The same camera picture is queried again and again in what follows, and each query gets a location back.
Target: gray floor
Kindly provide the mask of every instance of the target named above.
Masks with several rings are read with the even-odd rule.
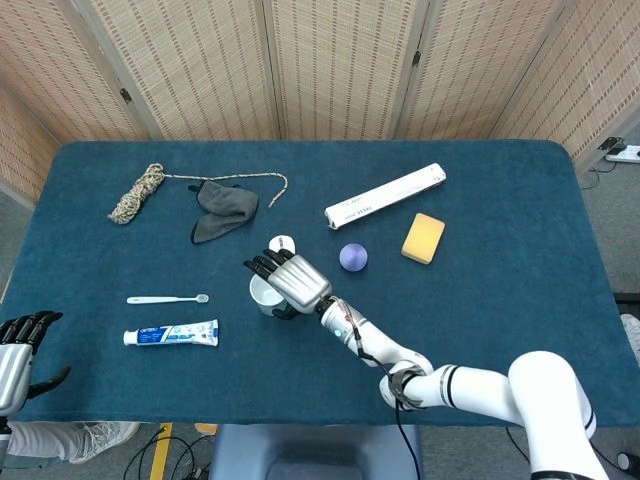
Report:
[[[0,298],[20,252],[31,211],[0,192]]]
[[[580,183],[614,292],[640,293],[640,163],[602,161]]]
[[[607,170],[610,165],[600,164],[598,168]],[[595,176],[587,174],[580,180],[584,186],[589,186],[595,181]],[[583,196],[613,289],[622,292],[640,291],[640,164],[620,164],[613,172],[600,174],[599,184],[595,188],[584,190]],[[3,278],[11,271],[28,223],[29,212],[0,195],[0,219],[1,286]],[[144,425],[129,443],[111,449],[85,465],[60,465],[46,470],[5,470],[2,478],[121,479],[131,457],[144,446],[157,427]],[[199,437],[192,425],[176,425],[174,434],[188,442]],[[524,432],[514,428],[513,434],[526,451]],[[601,428],[593,440],[598,449],[610,459],[614,459],[621,450],[640,453],[640,429],[637,428]],[[422,441],[426,478],[430,480],[529,478],[527,463],[511,445],[503,428],[426,427],[422,429]],[[200,442],[195,449],[196,465],[199,467],[211,460],[212,446],[208,442],[209,440]],[[182,451],[183,447],[179,442],[171,443],[165,479],[170,478],[171,470]],[[153,451],[149,451],[145,458],[142,478],[149,478],[152,455]],[[127,478],[137,478],[137,463],[135,465]],[[608,466],[605,468],[613,480],[628,478]],[[183,478],[189,470],[190,461],[183,459],[176,478]]]

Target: coiled rope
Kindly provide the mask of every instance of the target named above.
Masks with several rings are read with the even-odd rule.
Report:
[[[280,177],[284,181],[284,186],[269,202],[269,208],[273,207],[276,201],[284,195],[289,186],[289,180],[286,176],[276,172],[265,173],[238,173],[234,175],[223,175],[220,177],[196,177],[191,175],[169,175],[164,173],[164,167],[159,163],[152,163],[142,176],[136,180],[131,190],[125,193],[120,201],[108,215],[108,218],[119,225],[129,223],[136,216],[140,207],[149,196],[157,190],[165,178],[179,178],[187,180],[229,180],[232,178],[254,178],[254,177]]]

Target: yellow floor marking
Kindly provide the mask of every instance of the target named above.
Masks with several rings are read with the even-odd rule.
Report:
[[[158,435],[158,439],[170,437],[173,423],[163,423],[160,426],[164,427],[164,432]],[[169,453],[169,442],[171,442],[171,440],[163,440],[156,443],[156,451],[153,454],[149,480],[162,480],[164,477],[164,467],[167,464],[167,455]]]

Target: blue tablecloth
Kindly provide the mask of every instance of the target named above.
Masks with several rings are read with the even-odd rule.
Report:
[[[266,208],[278,179],[242,179],[260,195],[254,220],[192,245],[202,210],[185,180],[167,179],[129,225],[107,219],[154,162],[166,172],[278,171],[287,193]],[[339,231],[324,208],[438,162],[446,182]],[[434,262],[400,255],[417,212],[446,222]],[[52,309],[35,362],[40,381],[68,364],[56,391],[28,402],[24,420],[219,423],[393,423],[366,367],[313,316],[280,321],[252,303],[242,261],[277,234],[329,277],[400,344],[445,363],[506,373],[520,354],[545,349],[574,367],[600,424],[640,420],[640,371],[617,316],[566,152],[543,141],[91,142],[55,158],[34,213],[3,318]],[[364,245],[357,274],[341,247]],[[131,295],[211,302],[131,306]],[[218,318],[220,345],[124,346],[125,330]],[[489,425],[446,408],[408,423]]]

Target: robot finger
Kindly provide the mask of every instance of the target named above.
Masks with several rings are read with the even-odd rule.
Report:
[[[263,250],[262,253],[264,253],[269,258],[271,258],[271,260],[276,262],[277,265],[282,265],[284,262],[287,261],[287,258],[284,255],[282,255],[281,253],[276,253],[269,248],[267,248],[266,250]]]
[[[44,339],[44,336],[47,333],[47,329],[49,328],[49,326],[53,322],[55,322],[56,320],[59,320],[61,318],[62,318],[62,313],[60,313],[60,312],[58,312],[58,313],[47,312],[35,324],[35,326],[31,330],[31,333],[29,334],[29,338],[25,342],[25,343],[28,343],[29,345],[33,346],[33,354],[34,355],[37,353],[38,347],[40,347],[40,343],[42,343],[42,340]]]
[[[295,255],[295,253],[292,253],[290,250],[287,250],[286,248],[281,248],[278,253],[282,255],[284,258],[286,258],[287,260],[291,260]]]
[[[7,330],[9,329],[9,327],[16,320],[17,320],[16,318],[12,318],[11,320],[7,320],[6,322],[2,322],[2,324],[0,324],[0,341],[2,341],[2,338],[4,337],[4,334],[7,333]]]
[[[16,338],[16,335],[22,329],[22,326],[25,324],[25,322],[28,319],[29,319],[29,316],[26,315],[24,317],[20,317],[14,320],[13,322],[11,322],[11,325],[9,325],[9,328],[7,328],[7,330],[5,331],[2,337],[2,341],[0,341],[0,344],[6,345],[7,343],[13,343]]]
[[[269,270],[256,262],[245,260],[242,264],[265,281],[269,278],[269,275],[271,275]]]
[[[29,318],[27,318],[27,321],[24,322],[24,324],[22,325],[22,328],[16,335],[14,343],[25,343],[27,340],[29,340],[29,335],[31,335],[31,330],[33,330],[33,327],[36,325],[37,322],[38,322],[38,317],[36,317],[36,315],[31,315]]]
[[[278,265],[275,265],[271,260],[268,260],[261,256],[253,257],[253,261],[259,265],[262,265],[264,268],[269,270],[271,273],[275,272],[278,268]]]

